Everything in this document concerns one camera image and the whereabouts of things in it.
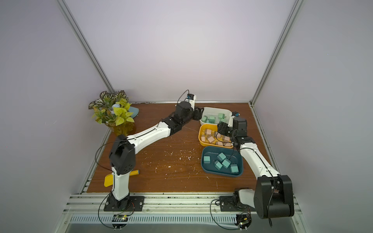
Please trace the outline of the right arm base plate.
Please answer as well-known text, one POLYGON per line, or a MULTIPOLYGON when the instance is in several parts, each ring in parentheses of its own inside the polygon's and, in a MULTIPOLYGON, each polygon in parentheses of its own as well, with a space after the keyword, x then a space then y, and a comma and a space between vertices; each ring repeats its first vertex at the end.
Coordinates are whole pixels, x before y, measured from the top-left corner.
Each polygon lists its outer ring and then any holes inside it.
POLYGON ((255 208, 242 204, 234 196, 220 196, 215 205, 220 208, 221 212, 255 212, 255 208))

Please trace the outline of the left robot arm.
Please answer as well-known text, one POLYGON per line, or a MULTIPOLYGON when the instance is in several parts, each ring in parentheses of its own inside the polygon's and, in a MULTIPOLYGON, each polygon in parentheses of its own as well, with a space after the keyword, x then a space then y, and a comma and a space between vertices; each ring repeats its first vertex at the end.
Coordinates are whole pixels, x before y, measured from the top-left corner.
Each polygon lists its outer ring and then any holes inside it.
POLYGON ((147 146, 174 135, 182 130, 191 120, 202 119, 203 107, 196 107, 195 101, 182 101, 175 107, 175 111, 161 119, 153 127, 131 136, 119 136, 109 155, 113 187, 110 198, 117 202, 129 197, 130 172, 136 165, 136 155, 147 146))

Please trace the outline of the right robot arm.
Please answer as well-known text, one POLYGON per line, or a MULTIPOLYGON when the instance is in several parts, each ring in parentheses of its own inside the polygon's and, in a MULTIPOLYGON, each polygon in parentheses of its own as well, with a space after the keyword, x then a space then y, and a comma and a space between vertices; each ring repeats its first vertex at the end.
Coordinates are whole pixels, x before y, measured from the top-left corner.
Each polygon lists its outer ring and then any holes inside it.
POLYGON ((261 219, 294 216, 292 181, 272 167, 255 141, 247 135, 247 120, 236 117, 232 126, 220 122, 217 132, 230 138, 235 152, 241 155, 256 176, 255 189, 240 189, 239 201, 253 207, 261 219))

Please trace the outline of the teal plug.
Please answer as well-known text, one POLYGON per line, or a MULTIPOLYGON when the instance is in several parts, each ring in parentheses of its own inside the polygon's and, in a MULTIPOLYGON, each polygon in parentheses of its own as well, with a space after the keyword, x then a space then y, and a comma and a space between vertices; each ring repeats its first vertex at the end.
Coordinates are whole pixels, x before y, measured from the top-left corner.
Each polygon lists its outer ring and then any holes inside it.
POLYGON ((226 169, 228 169, 231 165, 231 161, 228 160, 228 159, 225 159, 223 162, 222 162, 222 165, 223 167, 225 167, 226 169))
POLYGON ((221 168, 223 167, 222 163, 219 162, 219 161, 215 161, 214 162, 214 167, 216 170, 221 170, 221 168))
POLYGON ((210 156, 204 156, 203 157, 203 163, 204 164, 210 164, 211 163, 210 156))
POLYGON ((224 153, 220 153, 220 154, 217 155, 217 159, 220 162, 223 162, 226 159, 226 155, 224 153))
POLYGON ((237 164, 232 164, 230 166, 230 171, 231 171, 232 174, 238 174, 240 172, 237 164))

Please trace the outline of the teal plug bottom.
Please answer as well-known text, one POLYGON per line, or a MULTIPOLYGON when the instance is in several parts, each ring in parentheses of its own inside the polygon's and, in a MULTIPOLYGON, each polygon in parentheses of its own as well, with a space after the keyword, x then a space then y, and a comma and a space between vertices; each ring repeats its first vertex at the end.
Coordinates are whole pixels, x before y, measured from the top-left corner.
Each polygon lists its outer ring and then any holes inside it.
POLYGON ((214 162, 214 167, 216 170, 221 170, 221 168, 223 167, 222 163, 219 162, 219 161, 215 161, 214 162))

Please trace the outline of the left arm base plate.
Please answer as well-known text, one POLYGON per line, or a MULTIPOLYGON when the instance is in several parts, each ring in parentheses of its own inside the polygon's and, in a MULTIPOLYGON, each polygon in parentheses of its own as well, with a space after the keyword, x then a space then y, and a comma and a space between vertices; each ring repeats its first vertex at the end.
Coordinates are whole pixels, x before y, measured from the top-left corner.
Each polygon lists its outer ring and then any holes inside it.
POLYGON ((105 201, 105 212, 141 212, 144 205, 144 196, 131 196, 118 201, 113 195, 109 195, 105 201))

